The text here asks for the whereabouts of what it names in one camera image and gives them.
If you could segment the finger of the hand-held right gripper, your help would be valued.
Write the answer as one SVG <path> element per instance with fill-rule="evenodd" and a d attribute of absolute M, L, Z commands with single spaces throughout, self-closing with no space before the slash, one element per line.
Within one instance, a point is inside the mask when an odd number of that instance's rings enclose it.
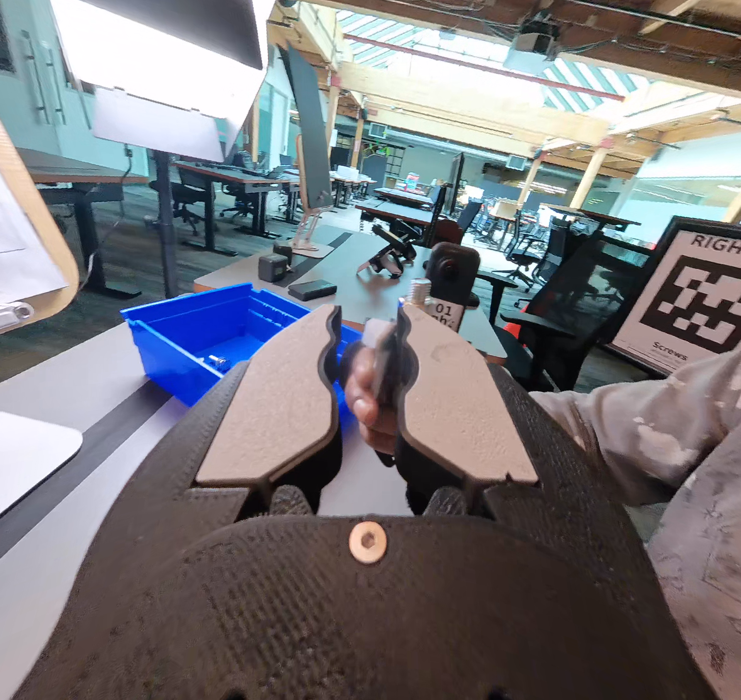
<path fill-rule="evenodd" d="M 371 350 L 383 350 L 393 342 L 395 333 L 396 321 L 368 318 L 362 334 L 362 344 Z"/>
<path fill-rule="evenodd" d="M 396 412 L 399 396 L 401 346 L 399 339 L 399 318 L 396 321 L 395 338 L 383 350 L 374 350 L 374 398 L 381 408 Z"/>

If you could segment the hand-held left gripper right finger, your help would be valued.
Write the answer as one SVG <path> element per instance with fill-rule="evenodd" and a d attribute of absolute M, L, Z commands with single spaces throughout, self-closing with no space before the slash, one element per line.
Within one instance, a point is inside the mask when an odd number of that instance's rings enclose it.
<path fill-rule="evenodd" d="M 533 486 L 539 477 L 484 357 L 422 309 L 397 316 L 396 468 L 426 495 L 459 486 Z"/>

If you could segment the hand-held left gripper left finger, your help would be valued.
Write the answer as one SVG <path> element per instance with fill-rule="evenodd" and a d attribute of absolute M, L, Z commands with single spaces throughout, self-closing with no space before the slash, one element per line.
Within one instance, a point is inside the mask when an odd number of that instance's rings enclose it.
<path fill-rule="evenodd" d="M 293 484 L 319 495 L 338 474 L 342 434 L 337 394 L 342 310 L 324 304 L 258 350 L 196 474 L 204 487 L 267 494 Z"/>

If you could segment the blue plastic bin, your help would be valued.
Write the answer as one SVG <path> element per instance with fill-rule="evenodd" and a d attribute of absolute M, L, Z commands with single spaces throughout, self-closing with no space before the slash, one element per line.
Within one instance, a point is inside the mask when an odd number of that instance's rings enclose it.
<path fill-rule="evenodd" d="M 309 309 L 251 283 L 122 311 L 146 376 L 192 407 L 223 376 L 205 357 L 247 362 Z"/>

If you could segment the person's right forearm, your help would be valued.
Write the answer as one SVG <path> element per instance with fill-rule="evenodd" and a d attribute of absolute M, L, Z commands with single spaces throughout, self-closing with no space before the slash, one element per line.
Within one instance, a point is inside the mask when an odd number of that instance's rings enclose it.
<path fill-rule="evenodd" d="M 531 398 L 590 457 L 605 462 L 626 504 L 677 491 L 739 432 L 740 351 L 686 364 L 665 379 Z"/>

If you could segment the person's right hand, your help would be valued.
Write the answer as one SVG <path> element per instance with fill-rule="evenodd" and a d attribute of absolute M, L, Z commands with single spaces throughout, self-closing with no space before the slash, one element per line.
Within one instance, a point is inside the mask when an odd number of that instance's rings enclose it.
<path fill-rule="evenodd" d="M 375 351 L 357 341 L 347 346 L 340 379 L 347 408 L 357 420 L 359 434 L 382 463 L 394 464 L 398 421 L 393 404 L 381 405 L 373 394 Z"/>

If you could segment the black clamp device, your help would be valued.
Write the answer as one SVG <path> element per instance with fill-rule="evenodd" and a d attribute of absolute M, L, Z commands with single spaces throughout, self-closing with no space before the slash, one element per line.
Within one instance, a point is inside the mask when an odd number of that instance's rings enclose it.
<path fill-rule="evenodd" d="M 400 279 L 404 267 L 413 265 L 417 257 L 414 246 L 408 238 L 400 238 L 378 224 L 374 224 L 371 231 L 383 239 L 385 245 L 358 267 L 357 276 L 369 269 L 376 275 L 386 271 L 391 279 Z"/>

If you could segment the group of black office chairs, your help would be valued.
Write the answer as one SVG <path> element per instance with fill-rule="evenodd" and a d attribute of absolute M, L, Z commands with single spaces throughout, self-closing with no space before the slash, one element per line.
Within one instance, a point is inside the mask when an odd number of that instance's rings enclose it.
<path fill-rule="evenodd" d="M 474 248 L 482 268 L 496 278 L 513 281 L 525 292 L 545 279 L 550 230 L 546 218 L 555 215 L 536 202 L 520 204 L 508 198 L 467 197 L 458 215 L 462 243 Z"/>

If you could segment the grey office desk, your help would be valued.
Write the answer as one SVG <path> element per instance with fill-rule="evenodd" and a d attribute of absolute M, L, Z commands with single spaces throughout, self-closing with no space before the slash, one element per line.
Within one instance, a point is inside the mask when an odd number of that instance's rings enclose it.
<path fill-rule="evenodd" d="M 403 275 L 397 280 L 388 278 L 385 273 L 375 274 L 369 269 L 357 273 L 359 265 L 383 245 L 384 241 L 377 235 L 347 233 L 345 242 L 297 279 L 297 282 L 325 280 L 335 284 L 337 292 L 330 297 L 303 303 L 303 306 L 315 309 L 320 304 L 333 302 L 342 308 L 343 323 L 358 331 L 363 330 L 368 318 L 390 319 L 395 316 L 397 301 L 406 296 L 411 279 L 424 276 L 423 263 L 429 258 L 431 251 L 423 247 L 416 248 L 416 259 L 411 266 L 404 269 Z M 196 279 L 193 288 L 201 292 L 252 283 L 256 289 L 266 289 L 299 303 L 298 299 L 290 296 L 287 287 L 260 280 L 258 262 L 258 255 L 237 260 Z M 481 308 L 465 311 L 459 334 L 485 354 L 489 363 L 504 364 L 507 353 Z"/>

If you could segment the flat black box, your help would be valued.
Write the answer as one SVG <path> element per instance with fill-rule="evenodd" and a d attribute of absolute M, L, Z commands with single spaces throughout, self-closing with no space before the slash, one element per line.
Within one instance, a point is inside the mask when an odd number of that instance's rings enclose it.
<path fill-rule="evenodd" d="M 288 287 L 289 296 L 301 302 L 334 296 L 337 293 L 335 283 L 319 279 L 295 283 Z"/>

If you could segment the dark wooden board stand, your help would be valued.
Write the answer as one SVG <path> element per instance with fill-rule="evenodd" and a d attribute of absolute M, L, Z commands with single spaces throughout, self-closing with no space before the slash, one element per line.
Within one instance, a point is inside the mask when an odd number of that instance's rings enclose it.
<path fill-rule="evenodd" d="M 303 215 L 291 243 L 292 253 L 310 259 L 323 259 L 333 248 L 315 243 L 313 233 L 320 217 L 332 208 L 333 197 L 318 79 L 314 68 L 290 44 L 281 49 L 281 56 L 300 123 L 296 153 Z"/>

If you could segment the red ceiling pipe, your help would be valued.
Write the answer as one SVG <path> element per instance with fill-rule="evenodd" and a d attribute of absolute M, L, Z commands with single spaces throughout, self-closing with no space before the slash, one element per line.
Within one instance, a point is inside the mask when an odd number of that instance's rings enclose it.
<path fill-rule="evenodd" d="M 598 90 L 595 88 L 587 88 L 584 86 L 569 84 L 568 82 L 554 81 L 554 80 L 551 80 L 550 78 L 543 77 L 543 76 L 514 72 L 512 70 L 504 69 L 502 67 L 492 66 L 491 64 L 479 64 L 473 61 L 472 57 L 458 58 L 458 57 L 444 56 L 444 55 L 440 55 L 440 54 L 437 54 L 431 51 L 427 51 L 421 47 L 403 46 L 403 45 L 393 44 L 388 41 L 381 41 L 378 39 L 366 38 L 366 37 L 361 37 L 357 35 L 346 35 L 345 41 L 351 44 L 356 44 L 356 45 L 359 44 L 365 47 L 377 47 L 377 48 L 392 51 L 398 54 L 406 54 L 409 56 L 421 57 L 421 58 L 424 58 L 430 61 L 440 62 L 443 64 L 451 64 L 451 65 L 456 65 L 460 67 L 465 67 L 468 69 L 475 69 L 479 72 L 486 73 L 486 74 L 498 75 L 501 77 L 530 82 L 533 84 L 540 84 L 542 86 L 551 87 L 557 90 L 568 91 L 570 93 L 575 93 L 575 94 L 580 94 L 580 95 L 590 95 L 592 97 L 617 101 L 621 103 L 626 100 L 626 95 L 621 95 L 618 93 L 611 93 L 608 91 Z"/>

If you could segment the black light stand pole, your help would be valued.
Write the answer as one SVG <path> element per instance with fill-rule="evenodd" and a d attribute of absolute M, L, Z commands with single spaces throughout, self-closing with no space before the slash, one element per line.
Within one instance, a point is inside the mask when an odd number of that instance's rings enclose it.
<path fill-rule="evenodd" d="M 167 299 L 179 294 L 179 272 L 176 257 L 176 231 L 173 223 L 170 158 L 166 152 L 153 150 L 156 171 L 156 192 L 159 200 L 158 233 L 161 247 L 164 295 Z"/>

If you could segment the long wooden office desk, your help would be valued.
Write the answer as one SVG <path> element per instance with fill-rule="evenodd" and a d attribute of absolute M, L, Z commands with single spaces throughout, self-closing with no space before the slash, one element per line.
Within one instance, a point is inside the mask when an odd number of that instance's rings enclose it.
<path fill-rule="evenodd" d="M 277 233 L 267 230 L 267 195 L 269 193 L 286 192 L 289 196 L 289 205 L 295 206 L 299 190 L 299 177 L 287 174 L 280 177 L 269 175 L 251 175 L 243 168 L 224 167 L 218 165 L 194 164 L 187 161 L 175 161 L 175 166 L 181 175 L 188 172 L 198 177 L 205 184 L 205 221 L 204 236 L 201 242 L 187 240 L 181 242 L 184 247 L 189 247 L 202 252 L 212 252 L 226 257 L 235 257 L 237 253 L 226 250 L 216 245 L 216 219 L 215 219 L 215 186 L 229 186 L 235 189 L 237 195 L 248 206 L 252 206 L 248 213 L 252 215 L 252 224 L 249 227 L 240 226 L 236 230 L 241 233 L 265 238 L 269 240 L 281 239 Z"/>

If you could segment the framed square-pattern tag poster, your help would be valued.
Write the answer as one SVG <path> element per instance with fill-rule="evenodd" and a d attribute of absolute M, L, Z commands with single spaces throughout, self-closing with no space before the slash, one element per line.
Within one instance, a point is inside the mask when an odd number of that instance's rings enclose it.
<path fill-rule="evenodd" d="M 606 350 L 657 377 L 736 349 L 739 224 L 673 217 L 607 338 Z"/>

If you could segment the grey ceiling unit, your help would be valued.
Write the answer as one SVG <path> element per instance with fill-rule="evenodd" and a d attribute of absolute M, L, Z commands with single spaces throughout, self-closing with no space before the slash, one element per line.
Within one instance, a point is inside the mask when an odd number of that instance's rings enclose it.
<path fill-rule="evenodd" d="M 561 26 L 549 15 L 539 13 L 524 20 L 511 42 L 503 68 L 542 77 L 562 51 L 560 36 Z"/>

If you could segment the wooden instruction board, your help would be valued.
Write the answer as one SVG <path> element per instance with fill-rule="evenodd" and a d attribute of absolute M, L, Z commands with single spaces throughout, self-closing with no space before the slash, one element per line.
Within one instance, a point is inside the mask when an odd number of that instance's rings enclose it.
<path fill-rule="evenodd" d="M 64 236 L 61 234 L 51 211 L 42 195 L 33 184 L 32 177 L 13 145 L 5 127 L 1 126 L 1 177 L 4 177 L 11 192 L 19 201 L 27 217 L 39 235 L 42 244 L 62 271 L 69 285 L 66 288 L 33 296 L 25 301 L 33 306 L 35 315 L 31 320 L 3 332 L 10 333 L 21 327 L 39 323 L 64 311 L 79 292 L 79 269 Z"/>

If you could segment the printed instruction sheet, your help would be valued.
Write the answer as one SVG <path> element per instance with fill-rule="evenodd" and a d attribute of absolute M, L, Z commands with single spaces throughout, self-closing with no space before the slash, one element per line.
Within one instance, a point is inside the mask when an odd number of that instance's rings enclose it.
<path fill-rule="evenodd" d="M 1 177 L 1 303 L 25 301 L 68 285 Z"/>

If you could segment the wooden desk with black legs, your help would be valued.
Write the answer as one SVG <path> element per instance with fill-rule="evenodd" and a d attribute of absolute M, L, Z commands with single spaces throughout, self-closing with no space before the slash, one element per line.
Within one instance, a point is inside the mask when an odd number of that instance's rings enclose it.
<path fill-rule="evenodd" d="M 83 288 L 109 298 L 127 300 L 141 295 L 139 290 L 125 290 L 107 283 L 93 205 L 113 203 L 124 198 L 125 185 L 147 183 L 147 176 L 120 171 L 51 155 L 32 149 L 18 149 L 32 180 L 40 188 L 48 206 L 70 206 L 85 261 Z"/>

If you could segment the studio light panel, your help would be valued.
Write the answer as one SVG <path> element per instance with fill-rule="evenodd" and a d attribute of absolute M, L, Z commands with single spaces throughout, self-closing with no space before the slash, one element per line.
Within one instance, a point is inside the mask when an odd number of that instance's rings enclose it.
<path fill-rule="evenodd" d="M 268 67 L 275 0 L 49 0 L 100 139 L 222 162 Z"/>

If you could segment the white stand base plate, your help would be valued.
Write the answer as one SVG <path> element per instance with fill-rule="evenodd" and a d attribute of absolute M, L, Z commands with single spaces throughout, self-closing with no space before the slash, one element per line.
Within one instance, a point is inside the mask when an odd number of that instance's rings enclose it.
<path fill-rule="evenodd" d="M 82 432 L 1 413 L 1 514 L 78 454 Z"/>

